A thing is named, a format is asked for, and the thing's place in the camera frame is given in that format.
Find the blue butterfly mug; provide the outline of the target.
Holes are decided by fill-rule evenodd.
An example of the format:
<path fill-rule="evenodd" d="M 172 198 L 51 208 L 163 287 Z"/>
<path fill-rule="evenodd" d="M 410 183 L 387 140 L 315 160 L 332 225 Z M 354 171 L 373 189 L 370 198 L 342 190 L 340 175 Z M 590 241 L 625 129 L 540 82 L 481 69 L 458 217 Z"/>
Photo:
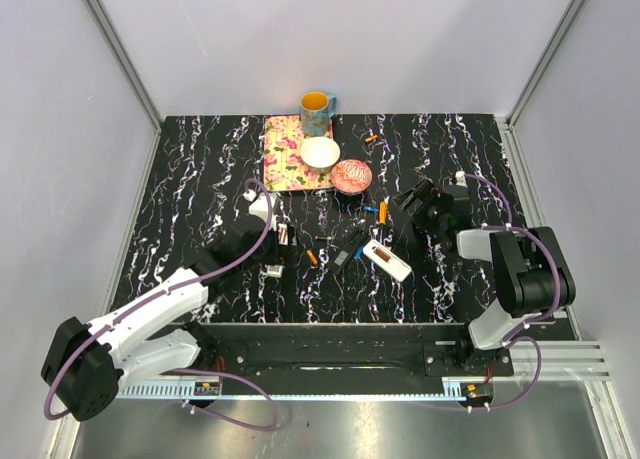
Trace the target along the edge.
<path fill-rule="evenodd" d="M 300 100 L 300 121 L 306 136 L 324 136 L 330 129 L 336 113 L 336 96 L 332 93 L 311 91 Z"/>

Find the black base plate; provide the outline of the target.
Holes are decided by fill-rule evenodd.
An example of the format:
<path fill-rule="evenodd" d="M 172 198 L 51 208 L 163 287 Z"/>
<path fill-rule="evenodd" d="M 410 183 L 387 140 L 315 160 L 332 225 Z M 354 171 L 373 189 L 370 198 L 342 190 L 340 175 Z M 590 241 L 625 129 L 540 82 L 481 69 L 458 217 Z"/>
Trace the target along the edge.
<path fill-rule="evenodd" d="M 459 365 L 460 324 L 207 324 L 201 365 L 220 366 L 272 397 L 354 399 L 441 394 L 446 377 L 513 375 L 503 349 Z"/>

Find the white remote with orange label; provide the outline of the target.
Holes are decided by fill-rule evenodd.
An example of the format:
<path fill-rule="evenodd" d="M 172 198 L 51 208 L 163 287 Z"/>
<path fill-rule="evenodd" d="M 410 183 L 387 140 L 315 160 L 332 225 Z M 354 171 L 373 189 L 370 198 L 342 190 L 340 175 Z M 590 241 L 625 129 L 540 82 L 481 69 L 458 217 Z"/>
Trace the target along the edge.
<path fill-rule="evenodd" d="M 279 279 L 285 269 L 285 253 L 289 247 L 289 226 L 285 223 L 278 223 L 276 228 L 268 233 L 266 245 L 266 274 L 270 278 Z"/>

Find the black remote control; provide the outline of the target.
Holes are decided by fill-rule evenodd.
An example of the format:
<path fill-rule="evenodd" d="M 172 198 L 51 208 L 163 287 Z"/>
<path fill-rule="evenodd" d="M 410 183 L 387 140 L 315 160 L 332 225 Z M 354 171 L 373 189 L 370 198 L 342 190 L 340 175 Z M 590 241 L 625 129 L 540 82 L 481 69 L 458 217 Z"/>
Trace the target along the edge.
<path fill-rule="evenodd" d="M 329 270 L 332 274 L 338 275 L 349 264 L 355 256 L 358 248 L 365 239 L 366 233 L 364 229 L 354 229 L 341 243 L 337 253 L 332 257 L 329 263 Z"/>

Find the yellow handled screwdriver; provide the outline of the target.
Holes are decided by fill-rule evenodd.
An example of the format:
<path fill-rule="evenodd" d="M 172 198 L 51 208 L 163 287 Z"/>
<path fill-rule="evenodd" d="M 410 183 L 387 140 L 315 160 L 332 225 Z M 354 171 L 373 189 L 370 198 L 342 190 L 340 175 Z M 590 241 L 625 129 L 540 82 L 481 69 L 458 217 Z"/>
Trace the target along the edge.
<path fill-rule="evenodd" d="M 378 223 L 385 225 L 388 217 L 388 205 L 386 201 L 382 201 L 379 205 Z"/>

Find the orange patterned bowl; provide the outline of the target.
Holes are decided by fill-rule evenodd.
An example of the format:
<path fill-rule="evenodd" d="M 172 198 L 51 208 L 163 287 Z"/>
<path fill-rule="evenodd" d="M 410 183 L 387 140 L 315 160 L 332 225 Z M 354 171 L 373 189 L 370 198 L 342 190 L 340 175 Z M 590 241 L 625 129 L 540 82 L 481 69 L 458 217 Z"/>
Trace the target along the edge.
<path fill-rule="evenodd" d="M 330 178 L 334 188 L 339 192 L 360 194 L 371 185 L 373 173 L 363 161 L 346 159 L 332 168 Z"/>

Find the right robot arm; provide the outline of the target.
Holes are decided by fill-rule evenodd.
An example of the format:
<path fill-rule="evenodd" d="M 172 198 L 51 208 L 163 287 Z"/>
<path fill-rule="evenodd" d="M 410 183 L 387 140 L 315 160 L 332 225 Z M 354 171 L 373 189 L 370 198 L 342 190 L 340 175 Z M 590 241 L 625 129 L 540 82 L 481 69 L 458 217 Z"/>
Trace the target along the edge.
<path fill-rule="evenodd" d="M 493 189 L 504 204 L 508 203 L 495 184 L 463 171 L 447 186 L 423 180 L 397 195 L 394 203 L 418 231 L 433 236 L 444 253 L 492 266 L 496 299 L 468 323 L 454 346 L 458 369 L 476 375 L 511 345 L 517 334 L 573 304 L 577 290 L 552 228 L 516 227 L 510 207 L 501 226 L 473 223 L 469 180 Z"/>

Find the white remote control with batteries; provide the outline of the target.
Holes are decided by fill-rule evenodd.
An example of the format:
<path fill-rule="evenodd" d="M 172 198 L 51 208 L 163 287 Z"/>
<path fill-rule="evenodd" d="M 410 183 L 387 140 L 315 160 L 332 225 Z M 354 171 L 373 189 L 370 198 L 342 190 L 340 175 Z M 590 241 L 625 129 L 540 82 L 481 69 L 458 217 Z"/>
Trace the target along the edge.
<path fill-rule="evenodd" d="M 363 255 L 398 282 L 403 282 L 412 273 L 406 262 L 375 239 L 364 245 Z"/>

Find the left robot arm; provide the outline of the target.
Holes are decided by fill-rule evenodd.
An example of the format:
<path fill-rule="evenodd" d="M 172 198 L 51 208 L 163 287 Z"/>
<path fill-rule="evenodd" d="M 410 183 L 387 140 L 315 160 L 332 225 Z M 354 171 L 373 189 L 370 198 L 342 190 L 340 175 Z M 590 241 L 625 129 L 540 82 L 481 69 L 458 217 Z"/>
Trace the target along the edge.
<path fill-rule="evenodd" d="M 232 289 L 249 267 L 271 259 L 275 229 L 275 219 L 251 217 L 131 303 L 88 322 L 71 317 L 61 323 L 41 369 L 49 387 L 45 418 L 87 421 L 123 390 L 163 373 L 237 379 L 218 340 L 198 322 L 160 332 Z"/>

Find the white bowl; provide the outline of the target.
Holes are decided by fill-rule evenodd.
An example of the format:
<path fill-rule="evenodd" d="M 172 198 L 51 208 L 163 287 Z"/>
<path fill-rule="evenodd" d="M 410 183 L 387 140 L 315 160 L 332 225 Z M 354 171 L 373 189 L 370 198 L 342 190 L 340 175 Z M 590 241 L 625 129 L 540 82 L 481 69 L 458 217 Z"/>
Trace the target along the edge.
<path fill-rule="evenodd" d="M 325 136 L 306 139 L 300 147 L 303 163 L 318 173 L 327 173 L 340 158 L 340 146 Z"/>

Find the floral rectangular tray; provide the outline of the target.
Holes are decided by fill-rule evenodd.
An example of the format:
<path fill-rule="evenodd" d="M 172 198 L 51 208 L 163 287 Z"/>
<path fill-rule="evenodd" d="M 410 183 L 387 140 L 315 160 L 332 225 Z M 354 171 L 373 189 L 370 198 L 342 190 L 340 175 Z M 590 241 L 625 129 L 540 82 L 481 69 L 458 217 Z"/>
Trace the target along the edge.
<path fill-rule="evenodd" d="M 303 134 L 298 115 L 264 120 L 263 183 L 270 192 L 298 192 L 333 187 L 328 172 L 314 172 L 301 158 Z"/>

